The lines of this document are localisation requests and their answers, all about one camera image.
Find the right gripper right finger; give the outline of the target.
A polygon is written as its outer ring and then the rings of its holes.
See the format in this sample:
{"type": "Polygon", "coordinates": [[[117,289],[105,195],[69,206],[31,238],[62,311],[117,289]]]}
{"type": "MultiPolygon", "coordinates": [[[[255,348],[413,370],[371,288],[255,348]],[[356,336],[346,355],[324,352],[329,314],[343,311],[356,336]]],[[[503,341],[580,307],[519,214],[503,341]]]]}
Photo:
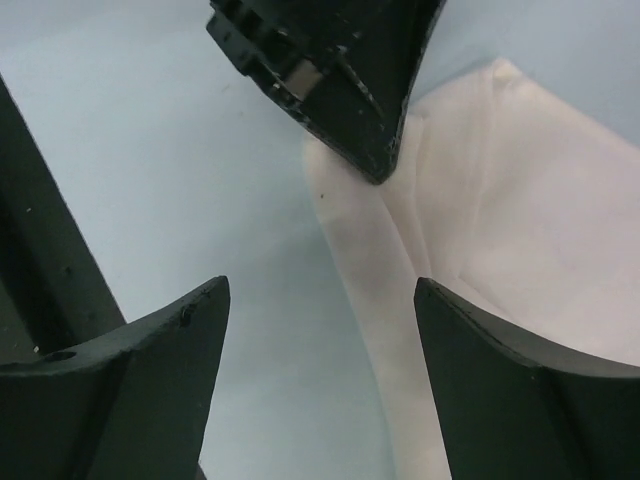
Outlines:
{"type": "Polygon", "coordinates": [[[414,305],[456,479],[635,479],[639,370],[418,281],[414,305]]]}

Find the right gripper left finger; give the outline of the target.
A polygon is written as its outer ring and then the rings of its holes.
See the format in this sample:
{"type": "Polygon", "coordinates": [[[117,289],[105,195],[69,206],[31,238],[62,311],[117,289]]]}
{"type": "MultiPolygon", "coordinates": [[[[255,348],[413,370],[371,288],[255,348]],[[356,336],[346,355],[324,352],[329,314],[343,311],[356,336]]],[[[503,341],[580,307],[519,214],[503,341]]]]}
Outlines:
{"type": "Polygon", "coordinates": [[[100,337],[1,368],[5,479],[192,479],[230,310],[226,277],[100,337]]]}

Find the white cloth napkin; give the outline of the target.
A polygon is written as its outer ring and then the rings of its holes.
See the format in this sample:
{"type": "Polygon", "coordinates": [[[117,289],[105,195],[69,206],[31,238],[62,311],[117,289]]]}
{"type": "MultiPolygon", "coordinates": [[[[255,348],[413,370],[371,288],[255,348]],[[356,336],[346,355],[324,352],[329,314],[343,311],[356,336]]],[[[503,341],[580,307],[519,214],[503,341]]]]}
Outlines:
{"type": "Polygon", "coordinates": [[[413,306],[421,277],[551,341],[638,363],[639,150],[510,61],[415,102],[379,186],[314,137],[304,163],[397,478],[450,475],[413,306]]]}

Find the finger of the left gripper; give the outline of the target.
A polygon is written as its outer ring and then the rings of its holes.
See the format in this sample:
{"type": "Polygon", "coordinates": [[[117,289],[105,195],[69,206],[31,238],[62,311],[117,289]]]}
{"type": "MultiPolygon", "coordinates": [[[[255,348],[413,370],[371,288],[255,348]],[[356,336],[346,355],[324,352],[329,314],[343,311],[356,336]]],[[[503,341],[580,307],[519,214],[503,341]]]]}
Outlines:
{"type": "Polygon", "coordinates": [[[216,0],[206,29],[236,70],[374,185],[396,168],[434,0],[216,0]]]}

